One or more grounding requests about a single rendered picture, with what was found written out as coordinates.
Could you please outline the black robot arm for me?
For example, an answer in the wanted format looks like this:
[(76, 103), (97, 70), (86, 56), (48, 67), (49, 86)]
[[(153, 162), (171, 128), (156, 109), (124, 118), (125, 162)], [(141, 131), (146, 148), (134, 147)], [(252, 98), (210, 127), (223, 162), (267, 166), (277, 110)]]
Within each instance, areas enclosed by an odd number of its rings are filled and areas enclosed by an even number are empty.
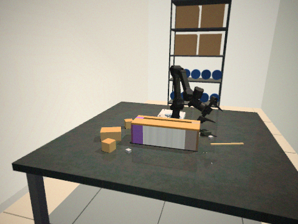
[[(196, 104), (200, 101), (204, 90), (195, 86), (194, 91), (190, 88), (189, 81), (187, 79), (186, 70), (180, 65), (172, 65), (170, 67), (170, 74), (173, 77), (174, 86), (174, 99), (173, 104), (170, 106), (172, 110), (171, 118), (180, 118), (180, 110), (184, 108), (184, 101), (190, 101), (188, 107), (196, 107)], [(181, 97), (181, 86), (180, 80), (183, 88), (183, 98)]]

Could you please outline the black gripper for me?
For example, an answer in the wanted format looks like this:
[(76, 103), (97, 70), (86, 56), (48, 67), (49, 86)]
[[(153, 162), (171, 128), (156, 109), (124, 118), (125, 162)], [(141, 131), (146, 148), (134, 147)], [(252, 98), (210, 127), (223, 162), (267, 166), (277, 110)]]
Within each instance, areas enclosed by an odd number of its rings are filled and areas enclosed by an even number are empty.
[[(200, 121), (200, 123), (202, 124), (203, 122), (205, 121), (209, 121), (209, 122), (214, 122), (208, 118), (205, 117), (205, 115), (207, 114), (208, 110), (210, 109), (210, 107), (212, 105), (214, 105), (215, 107), (217, 107), (219, 110), (222, 111), (222, 109), (217, 105), (217, 98), (212, 96), (209, 100), (209, 105), (205, 104), (204, 102), (202, 101), (199, 101), (197, 104), (196, 104), (196, 109), (200, 110), (201, 112), (203, 112), (203, 115), (202, 116), (199, 116), (199, 118), (197, 119), (198, 121)], [(215, 122), (214, 122), (215, 123)]]

